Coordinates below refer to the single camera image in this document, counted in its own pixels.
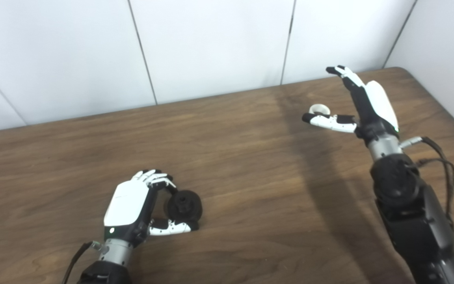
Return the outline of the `white and black left hand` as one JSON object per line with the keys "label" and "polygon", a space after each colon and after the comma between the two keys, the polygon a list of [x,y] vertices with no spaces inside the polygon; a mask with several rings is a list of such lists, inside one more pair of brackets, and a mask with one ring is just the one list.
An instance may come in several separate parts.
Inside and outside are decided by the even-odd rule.
{"label": "white and black left hand", "polygon": [[[165,219],[153,217],[161,191],[170,195],[164,210]],[[179,190],[167,173],[143,170],[116,187],[103,218],[103,238],[126,241],[137,247],[148,237],[198,230],[202,214],[198,194]]]}

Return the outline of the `white and black right hand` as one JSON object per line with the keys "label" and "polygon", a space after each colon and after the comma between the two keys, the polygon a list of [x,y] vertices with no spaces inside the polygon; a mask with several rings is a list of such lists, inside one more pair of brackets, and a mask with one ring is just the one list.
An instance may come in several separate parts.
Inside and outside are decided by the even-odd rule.
{"label": "white and black right hand", "polygon": [[396,113],[380,83],[374,80],[364,83],[355,72],[341,65],[327,67],[326,72],[342,80],[358,117],[332,115],[326,105],[314,104],[302,115],[303,122],[331,131],[353,133],[366,145],[384,135],[399,139]]}

